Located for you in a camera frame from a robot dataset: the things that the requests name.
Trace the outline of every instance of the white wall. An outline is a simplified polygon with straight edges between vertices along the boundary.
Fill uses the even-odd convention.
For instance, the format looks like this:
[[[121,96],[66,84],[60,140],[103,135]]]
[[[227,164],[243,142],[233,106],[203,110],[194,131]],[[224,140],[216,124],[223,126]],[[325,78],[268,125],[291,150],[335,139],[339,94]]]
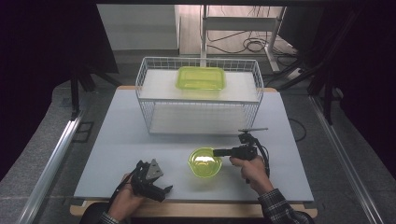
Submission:
[[[113,50],[178,49],[177,6],[97,7]]]

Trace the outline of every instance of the dark sleeve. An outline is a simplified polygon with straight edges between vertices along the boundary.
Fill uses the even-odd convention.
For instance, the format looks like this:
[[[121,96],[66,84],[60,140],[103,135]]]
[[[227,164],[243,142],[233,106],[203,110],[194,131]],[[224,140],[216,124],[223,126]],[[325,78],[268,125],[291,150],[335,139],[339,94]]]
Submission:
[[[119,224],[119,222],[113,217],[109,216],[106,212],[100,216],[98,224]]]
[[[312,224],[313,219],[306,213],[296,212],[283,197],[279,189],[274,189],[259,197],[262,213],[274,224]]]

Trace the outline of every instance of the white desk leg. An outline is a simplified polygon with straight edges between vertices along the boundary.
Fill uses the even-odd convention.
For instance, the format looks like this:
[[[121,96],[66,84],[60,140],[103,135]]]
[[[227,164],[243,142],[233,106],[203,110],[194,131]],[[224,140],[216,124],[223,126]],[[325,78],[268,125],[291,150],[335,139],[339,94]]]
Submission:
[[[206,19],[207,19],[207,5],[204,5],[204,14],[202,16],[202,36],[201,36],[201,67],[206,67]]]
[[[276,59],[274,58],[273,48],[274,48],[274,43],[276,40],[277,33],[279,32],[280,23],[282,22],[282,19],[283,19],[283,14],[285,14],[285,7],[282,7],[279,14],[277,15],[275,26],[274,26],[274,31],[271,34],[269,43],[265,46],[265,53],[267,54],[268,60],[271,64],[271,68],[274,72],[279,71],[279,67],[277,66]]]

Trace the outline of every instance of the wire basket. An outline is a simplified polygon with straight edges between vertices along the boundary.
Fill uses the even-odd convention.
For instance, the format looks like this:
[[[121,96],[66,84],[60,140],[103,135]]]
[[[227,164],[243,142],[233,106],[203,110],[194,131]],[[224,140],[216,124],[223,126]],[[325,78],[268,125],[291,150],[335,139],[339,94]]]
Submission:
[[[180,90],[177,71],[183,66],[221,68],[226,87]],[[238,134],[252,127],[263,91],[257,61],[235,59],[147,57],[135,85],[149,133]]]

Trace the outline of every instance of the human hand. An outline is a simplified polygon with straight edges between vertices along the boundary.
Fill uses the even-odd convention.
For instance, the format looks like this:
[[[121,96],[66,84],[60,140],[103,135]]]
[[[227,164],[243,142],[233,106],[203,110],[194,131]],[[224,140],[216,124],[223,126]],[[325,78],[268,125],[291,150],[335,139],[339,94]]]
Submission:
[[[130,217],[144,200],[145,197],[134,195],[130,178],[122,189],[120,189],[107,213],[117,221],[122,221]]]
[[[230,157],[230,162],[241,167],[242,178],[249,180],[249,185],[259,195],[267,193],[274,189],[271,181],[265,173],[264,160],[261,156],[256,156],[251,161],[244,161]]]

